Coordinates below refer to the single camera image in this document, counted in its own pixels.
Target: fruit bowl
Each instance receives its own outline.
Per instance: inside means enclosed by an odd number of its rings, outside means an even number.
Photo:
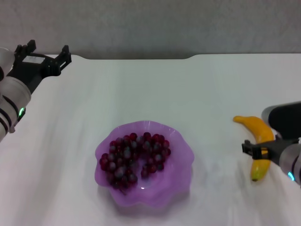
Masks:
[[[166,161],[163,171],[156,172],[148,180],[141,179],[141,175],[138,173],[137,184],[129,188],[124,195],[107,182],[106,174],[101,170],[99,160],[103,153],[108,152],[112,140],[132,132],[137,135],[143,135],[144,132],[162,134],[169,140],[172,153]],[[191,165],[194,161],[192,149],[177,130],[158,122],[136,121],[118,126],[100,143],[95,151],[95,156],[97,159],[95,181],[100,186],[108,187],[119,206],[126,207],[143,203],[152,207],[164,207],[175,194],[190,189]]]

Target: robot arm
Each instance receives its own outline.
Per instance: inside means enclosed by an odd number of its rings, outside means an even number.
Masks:
[[[34,40],[18,45],[14,53],[0,48],[0,141],[8,132],[15,131],[40,82],[49,76],[59,76],[71,63],[68,46],[56,58],[34,54],[35,49]]]
[[[271,106],[262,112],[262,119],[278,134],[275,141],[242,144],[243,152],[253,159],[269,159],[297,184],[301,185],[301,102]]]

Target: black stripe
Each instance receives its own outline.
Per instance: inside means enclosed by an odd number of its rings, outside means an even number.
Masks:
[[[299,156],[297,156],[297,158],[295,158],[295,160],[293,161],[293,164],[292,164],[291,173],[293,174],[293,176],[295,176],[293,169],[295,168],[295,164],[296,164],[298,158],[299,158]]]
[[[299,180],[301,181],[301,169],[299,171]]]
[[[6,118],[6,120],[8,121],[9,127],[11,127],[11,119],[10,116],[2,109],[0,108],[0,113],[3,114],[3,116]]]
[[[0,118],[0,123],[3,125],[3,127],[4,127],[4,129],[5,129],[5,134],[7,134],[7,133],[8,133],[8,126],[7,126],[7,124],[3,121],[2,118]]]
[[[17,117],[19,117],[19,109],[17,108],[17,106],[15,105],[14,102],[12,102],[8,97],[3,95],[3,98],[10,104],[12,105],[12,107],[14,108],[14,110],[16,111]]]
[[[4,79],[4,71],[0,67],[0,81],[2,81],[3,79]]]

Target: banana tip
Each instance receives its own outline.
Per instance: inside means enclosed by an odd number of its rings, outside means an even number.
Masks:
[[[242,122],[243,121],[243,119],[244,119],[244,117],[243,116],[235,116],[234,118],[233,118],[233,121],[234,122]]]

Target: bunch of grapes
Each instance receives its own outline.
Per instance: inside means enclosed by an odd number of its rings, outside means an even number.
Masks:
[[[141,177],[145,179],[157,170],[162,171],[170,154],[169,141],[163,135],[151,136],[149,132],[145,132],[138,137],[131,133],[111,141],[109,152],[102,155],[99,163],[106,172],[109,184],[125,194],[124,190],[138,181],[134,166],[139,158],[145,160],[141,171]]]

